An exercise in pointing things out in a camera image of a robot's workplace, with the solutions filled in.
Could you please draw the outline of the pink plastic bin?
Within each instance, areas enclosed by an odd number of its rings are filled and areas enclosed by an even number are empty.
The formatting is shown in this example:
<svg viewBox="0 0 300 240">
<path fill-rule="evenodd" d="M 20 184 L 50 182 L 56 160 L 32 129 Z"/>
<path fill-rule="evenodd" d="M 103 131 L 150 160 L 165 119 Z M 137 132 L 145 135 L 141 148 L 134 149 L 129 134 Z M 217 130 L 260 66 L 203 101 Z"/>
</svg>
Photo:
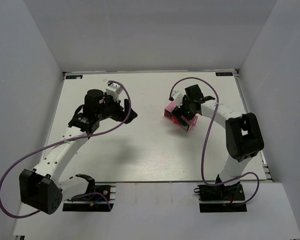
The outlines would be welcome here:
<svg viewBox="0 0 300 240">
<path fill-rule="evenodd" d="M 197 120 L 198 120 L 198 116 L 195 115 L 190 121 L 191 125 L 190 126 L 182 126 L 179 124 L 178 120 L 176 118 L 173 117 L 173 115 L 171 114 L 172 110 L 177 107 L 175 102 L 170 102 L 164 109 L 164 117 L 166 117 L 167 119 L 169 119 L 171 122 L 173 122 L 175 125 L 180 126 L 181 128 L 183 128 L 184 130 L 186 130 L 187 132 L 189 132 L 193 127 L 196 126 Z"/>
</svg>

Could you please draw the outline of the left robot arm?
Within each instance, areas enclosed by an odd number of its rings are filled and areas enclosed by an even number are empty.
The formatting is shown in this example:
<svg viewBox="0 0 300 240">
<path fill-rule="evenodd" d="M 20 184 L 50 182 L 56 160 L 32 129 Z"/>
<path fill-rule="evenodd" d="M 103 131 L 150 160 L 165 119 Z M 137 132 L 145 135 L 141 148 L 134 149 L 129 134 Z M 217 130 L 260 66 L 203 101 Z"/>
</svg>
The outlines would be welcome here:
<svg viewBox="0 0 300 240">
<path fill-rule="evenodd" d="M 121 105 L 119 95 L 123 90 L 122 86 L 110 83 L 105 91 L 87 91 L 84 103 L 75 110 L 61 141 L 39 164 L 20 173 L 23 204 L 51 215 L 63 200 L 85 198 L 94 193 L 95 180 L 91 176 L 78 173 L 63 181 L 60 177 L 78 150 L 96 133 L 101 121 L 112 119 L 128 124 L 138 116 L 128 98 Z"/>
</svg>

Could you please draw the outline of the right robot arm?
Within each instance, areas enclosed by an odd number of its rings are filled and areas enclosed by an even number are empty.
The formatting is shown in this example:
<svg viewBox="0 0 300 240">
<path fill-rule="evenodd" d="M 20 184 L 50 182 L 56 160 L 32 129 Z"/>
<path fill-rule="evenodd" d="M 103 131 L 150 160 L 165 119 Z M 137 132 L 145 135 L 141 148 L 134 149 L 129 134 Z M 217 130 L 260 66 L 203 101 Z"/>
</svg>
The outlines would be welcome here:
<svg viewBox="0 0 300 240">
<path fill-rule="evenodd" d="M 254 113 L 240 113 L 222 105 L 219 97 L 204 96 L 195 84 L 185 89 L 185 94 L 171 90 L 169 100 L 176 104 L 171 112 L 174 121 L 188 129 L 190 122 L 197 116 L 210 119 L 207 134 L 213 123 L 225 129 L 225 142 L 228 158 L 217 175 L 215 183 L 205 182 L 209 187 L 234 186 L 246 176 L 246 166 L 261 150 L 264 140 Z"/>
</svg>

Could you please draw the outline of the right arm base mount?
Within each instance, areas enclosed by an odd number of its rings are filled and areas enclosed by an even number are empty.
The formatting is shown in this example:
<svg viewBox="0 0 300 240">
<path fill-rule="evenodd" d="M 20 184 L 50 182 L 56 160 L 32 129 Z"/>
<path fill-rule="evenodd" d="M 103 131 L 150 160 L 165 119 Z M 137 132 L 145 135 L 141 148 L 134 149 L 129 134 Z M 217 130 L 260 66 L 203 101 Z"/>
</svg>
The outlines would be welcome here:
<svg viewBox="0 0 300 240">
<path fill-rule="evenodd" d="M 243 186 L 198 185 L 193 192 L 198 195 L 200 213 L 244 213 L 247 205 Z"/>
</svg>

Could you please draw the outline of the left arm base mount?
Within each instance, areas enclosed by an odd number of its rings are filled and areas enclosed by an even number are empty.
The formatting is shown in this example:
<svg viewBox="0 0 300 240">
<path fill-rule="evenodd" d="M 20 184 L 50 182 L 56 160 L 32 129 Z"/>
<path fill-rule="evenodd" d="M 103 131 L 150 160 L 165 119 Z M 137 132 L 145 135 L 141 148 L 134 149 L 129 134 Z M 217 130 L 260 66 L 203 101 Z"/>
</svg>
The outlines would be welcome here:
<svg viewBox="0 0 300 240">
<path fill-rule="evenodd" d="M 109 213 L 115 204 L 116 184 L 96 183 L 89 195 L 71 198 L 63 203 L 63 212 Z"/>
</svg>

